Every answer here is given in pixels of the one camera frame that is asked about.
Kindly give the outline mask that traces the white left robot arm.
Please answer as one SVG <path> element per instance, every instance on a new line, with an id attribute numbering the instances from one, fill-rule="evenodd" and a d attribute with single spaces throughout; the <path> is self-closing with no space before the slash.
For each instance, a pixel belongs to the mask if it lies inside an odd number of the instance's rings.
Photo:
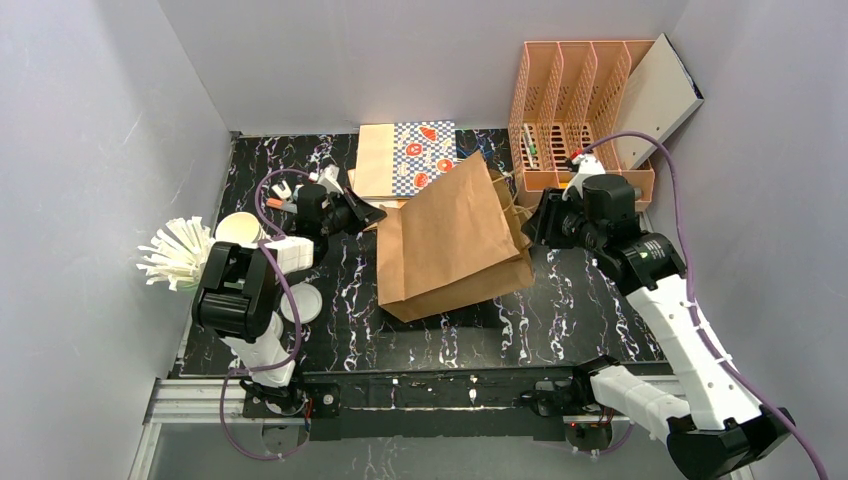
<path id="1" fill-rule="evenodd" d="M 332 236 L 356 235 L 387 216 L 341 187 L 331 168 L 311 174 L 284 198 L 293 203 L 293 216 L 273 237 L 247 212 L 218 224 L 192 304 L 193 321 L 236 354 L 246 375 L 276 388 L 290 384 L 302 327 L 322 308 L 319 293 L 304 293 L 286 275 L 320 262 Z"/>

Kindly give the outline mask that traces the brown paper bag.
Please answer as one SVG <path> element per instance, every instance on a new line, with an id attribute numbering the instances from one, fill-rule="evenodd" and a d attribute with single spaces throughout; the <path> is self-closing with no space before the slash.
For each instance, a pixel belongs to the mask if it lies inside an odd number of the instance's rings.
<path id="1" fill-rule="evenodd" d="M 534 283 L 510 188 L 481 152 L 386 213 L 377 225 L 378 304 L 405 323 Z"/>

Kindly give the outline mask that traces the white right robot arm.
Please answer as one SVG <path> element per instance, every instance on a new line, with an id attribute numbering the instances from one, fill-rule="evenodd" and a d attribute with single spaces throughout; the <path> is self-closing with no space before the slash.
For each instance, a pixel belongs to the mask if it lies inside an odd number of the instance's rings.
<path id="1" fill-rule="evenodd" d="M 591 154 L 574 162 L 575 176 L 565 188 L 543 192 L 523 230 L 537 245 L 594 255 L 652 331 L 683 396 L 603 355 L 523 400 L 540 416 L 592 405 L 622 413 L 660 440 L 689 479 L 716 479 L 764 458 L 789 436 L 786 410 L 767 408 L 735 380 L 709 324 L 692 320 L 685 264 L 665 236 L 642 229 L 635 210 L 640 190 Z"/>

